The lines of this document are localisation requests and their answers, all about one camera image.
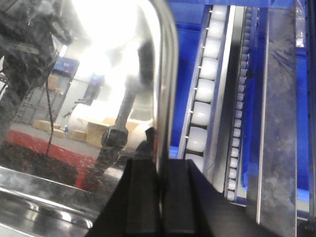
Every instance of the roller conveyor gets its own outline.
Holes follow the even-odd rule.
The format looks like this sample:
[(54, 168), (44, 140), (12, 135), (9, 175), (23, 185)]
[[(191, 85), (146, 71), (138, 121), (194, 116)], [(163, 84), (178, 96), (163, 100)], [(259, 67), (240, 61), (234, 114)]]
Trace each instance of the roller conveyor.
[[(203, 70), (203, 67), (206, 67), (205, 64), (203, 65), (203, 58), (205, 55), (213, 56), (207, 48), (210, 27), (207, 27), (206, 33), (203, 32), (203, 26), (208, 26), (207, 24), (212, 19), (212, 12), (204, 19), (177, 158), (192, 159), (217, 191), (223, 193), (229, 201), (246, 206), (247, 213), (259, 223), (268, 226), (281, 236), (296, 236), (296, 220), (297, 218), (298, 222), (306, 220), (309, 202), (304, 196), (305, 190), (302, 190), (300, 185), (297, 188), (294, 181), (296, 180), (296, 162), (300, 163), (300, 159), (304, 162), (306, 158), (300, 154), (298, 157), (294, 156), (296, 134), (300, 139), (302, 131), (300, 128), (296, 131), (295, 106), (288, 107), (290, 101), (296, 105), (293, 96), (292, 98), (290, 96), (296, 93), (295, 39), (291, 38), (295, 26), (293, 27), (290, 23), (294, 14), (290, 10), (287, 13), (281, 10), (265, 12), (256, 7), (245, 7), (240, 11), (242, 19), (239, 19), (238, 25), (236, 25), (236, 18), (231, 22), (226, 19), (228, 28), (230, 24), (235, 23), (233, 36), (224, 38), (225, 42), (221, 45), (230, 41), (231, 54), (226, 58), (227, 61), (219, 59), (214, 90), (210, 86), (213, 80), (210, 79), (209, 85), (203, 84), (205, 86), (203, 91), (209, 90), (208, 95), (212, 100), (207, 101), (209, 105), (203, 107), (205, 110), (200, 112), (201, 116), (197, 119), (194, 112), (201, 110), (201, 102), (205, 103), (198, 93), (199, 81), (203, 79), (203, 72), (206, 71), (206, 69)], [(283, 24), (277, 23), (278, 14), (284, 19)], [(238, 39), (234, 39), (237, 28), (240, 28), (238, 33), (240, 35)], [(283, 30), (283, 39), (274, 35), (276, 29)], [(237, 42), (235, 44), (238, 44), (237, 50), (234, 47), (234, 40)], [(217, 51), (221, 50), (224, 53), (225, 49), (221, 47), (213, 49), (215, 58)], [(225, 63), (229, 69), (224, 72), (227, 77), (222, 80), (222, 67)], [(283, 86), (279, 83), (280, 81), (285, 83), (285, 79), (289, 84), (286, 90), (283, 90), (281, 89)], [(223, 91), (219, 86), (221, 82), (225, 85)], [(216, 106), (218, 100), (221, 99), (223, 99), (220, 108), (221, 115), (218, 115), (219, 110), (216, 110)], [(219, 116), (218, 120), (220, 120), (218, 127), (214, 126), (216, 116)], [(290, 121), (293, 126), (285, 131), (283, 126), (289, 124)], [(288, 164), (287, 169), (279, 171), (279, 163)], [(276, 180), (273, 188), (271, 179)], [(279, 210), (274, 210), (273, 206), (265, 206), (265, 202), (272, 204), (270, 200), (276, 196), (277, 190), (283, 189), (286, 191), (273, 203), (274, 207), (280, 207)], [(284, 204), (285, 199), (290, 200), (288, 206)]]

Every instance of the cardboard box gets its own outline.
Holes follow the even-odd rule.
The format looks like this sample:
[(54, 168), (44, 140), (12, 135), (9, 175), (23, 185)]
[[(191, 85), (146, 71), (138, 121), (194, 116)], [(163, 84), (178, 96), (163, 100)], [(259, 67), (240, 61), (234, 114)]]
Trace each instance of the cardboard box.
[(65, 137), (65, 132), (61, 129), (55, 129), (54, 128), (54, 133), (53, 133), (54, 137), (59, 137), (59, 138), (64, 138)]
[(103, 123), (88, 122), (86, 128), (86, 143), (92, 144), (97, 147), (102, 147), (101, 139), (107, 127), (108, 126)]
[[(47, 132), (50, 130), (50, 121), (36, 119), (34, 120), (32, 127)], [(60, 125), (54, 123), (54, 128), (60, 129)]]
[(85, 142), (87, 138), (87, 134), (80, 130), (72, 130), (70, 129), (67, 133), (67, 138), (79, 142)]
[(48, 89), (55, 90), (57, 83), (58, 83), (58, 77), (50, 74), (48, 76)]

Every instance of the bright light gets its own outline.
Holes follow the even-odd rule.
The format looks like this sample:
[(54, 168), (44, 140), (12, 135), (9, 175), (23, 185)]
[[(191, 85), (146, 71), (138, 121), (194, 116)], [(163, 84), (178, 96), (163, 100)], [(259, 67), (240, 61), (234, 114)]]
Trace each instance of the bright light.
[(109, 57), (97, 47), (89, 47), (79, 58), (77, 79), (90, 79), (92, 74), (106, 75), (111, 69)]
[(63, 45), (63, 47), (60, 50), (59, 57), (64, 57), (66, 54), (66, 51), (67, 51), (67, 46)]
[(115, 48), (135, 34), (137, 9), (130, 0), (73, 0), (80, 22), (93, 44)]

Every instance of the metal frame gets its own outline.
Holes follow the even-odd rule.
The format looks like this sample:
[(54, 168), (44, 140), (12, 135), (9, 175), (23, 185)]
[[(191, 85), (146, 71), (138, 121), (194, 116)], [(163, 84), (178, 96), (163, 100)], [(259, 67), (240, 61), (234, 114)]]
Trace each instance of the metal frame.
[(309, 221), (316, 224), (316, 2), (306, 1), (308, 136), (309, 136)]
[(260, 9), (246, 210), (296, 236), (295, 8)]

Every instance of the blue panel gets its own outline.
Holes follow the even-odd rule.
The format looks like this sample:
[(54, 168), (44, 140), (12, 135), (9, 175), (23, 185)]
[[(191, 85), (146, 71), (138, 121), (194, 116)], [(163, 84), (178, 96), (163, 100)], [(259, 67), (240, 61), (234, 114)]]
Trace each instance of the blue panel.
[(294, 0), (169, 0), (176, 3), (290, 8)]
[(297, 53), (297, 186), (308, 190), (308, 110), (306, 49)]
[(171, 145), (178, 147), (184, 115), (191, 86), (192, 73), (197, 57), (200, 31), (178, 29), (179, 65), (176, 99), (173, 114)]
[(177, 24), (200, 25), (202, 22), (204, 4), (189, 4), (169, 2)]

